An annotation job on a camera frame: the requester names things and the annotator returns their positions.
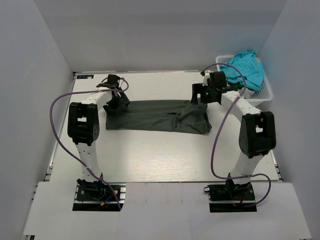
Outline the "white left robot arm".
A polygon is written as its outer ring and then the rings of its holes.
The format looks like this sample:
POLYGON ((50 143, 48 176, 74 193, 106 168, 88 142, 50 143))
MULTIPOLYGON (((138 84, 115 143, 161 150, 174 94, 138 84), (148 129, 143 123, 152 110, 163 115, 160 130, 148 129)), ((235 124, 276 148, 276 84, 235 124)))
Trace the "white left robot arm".
POLYGON ((103 198, 106 193, 96 149, 96 141, 100 135, 99 111, 105 106, 114 110, 126 107, 129 103, 123 89, 101 88, 86 99, 69 105, 67 134, 75 144, 82 165, 80 182, 92 183, 88 193, 96 200, 103 198))

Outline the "dark grey t-shirt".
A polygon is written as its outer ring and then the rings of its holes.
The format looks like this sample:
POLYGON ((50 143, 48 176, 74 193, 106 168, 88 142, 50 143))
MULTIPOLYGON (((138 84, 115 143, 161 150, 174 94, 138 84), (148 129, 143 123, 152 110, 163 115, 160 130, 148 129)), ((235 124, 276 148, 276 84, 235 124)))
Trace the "dark grey t-shirt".
POLYGON ((141 100, 115 110, 106 108, 107 130, 138 130, 207 135, 208 105, 190 100, 141 100))

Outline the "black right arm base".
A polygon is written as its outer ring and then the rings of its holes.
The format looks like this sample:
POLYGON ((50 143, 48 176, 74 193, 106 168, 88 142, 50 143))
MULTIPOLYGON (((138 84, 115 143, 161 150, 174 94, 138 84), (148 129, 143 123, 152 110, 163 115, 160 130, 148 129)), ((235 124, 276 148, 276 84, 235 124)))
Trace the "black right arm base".
POLYGON ((256 198, 251 182, 235 184, 228 179, 224 184, 210 184, 203 188, 208 194, 211 213, 257 212, 256 198))

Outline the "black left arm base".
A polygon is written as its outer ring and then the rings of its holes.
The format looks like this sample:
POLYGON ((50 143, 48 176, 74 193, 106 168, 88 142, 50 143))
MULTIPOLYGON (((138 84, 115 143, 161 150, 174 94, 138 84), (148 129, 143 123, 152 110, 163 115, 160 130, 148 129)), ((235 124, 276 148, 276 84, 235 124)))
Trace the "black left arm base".
POLYGON ((111 189, 107 185, 82 187, 77 184, 73 211, 87 212, 119 212, 119 206, 111 189))

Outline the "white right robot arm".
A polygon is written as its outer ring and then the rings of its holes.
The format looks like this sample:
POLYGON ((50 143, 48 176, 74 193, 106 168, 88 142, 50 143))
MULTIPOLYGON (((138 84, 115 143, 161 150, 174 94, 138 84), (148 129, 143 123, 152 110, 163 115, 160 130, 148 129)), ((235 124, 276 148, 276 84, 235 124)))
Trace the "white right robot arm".
POLYGON ((270 150, 276 147, 275 117, 270 111, 261 111, 251 105, 242 94, 233 87, 214 88, 213 86, 194 83, 191 103, 219 103, 227 109, 213 142, 210 168, 212 174, 220 180, 232 180, 225 188, 226 195, 236 200, 244 193, 244 187, 251 181, 258 163, 270 150), (240 155, 228 176, 217 175, 214 170, 214 156, 218 138, 229 114, 240 122, 238 145, 240 155))

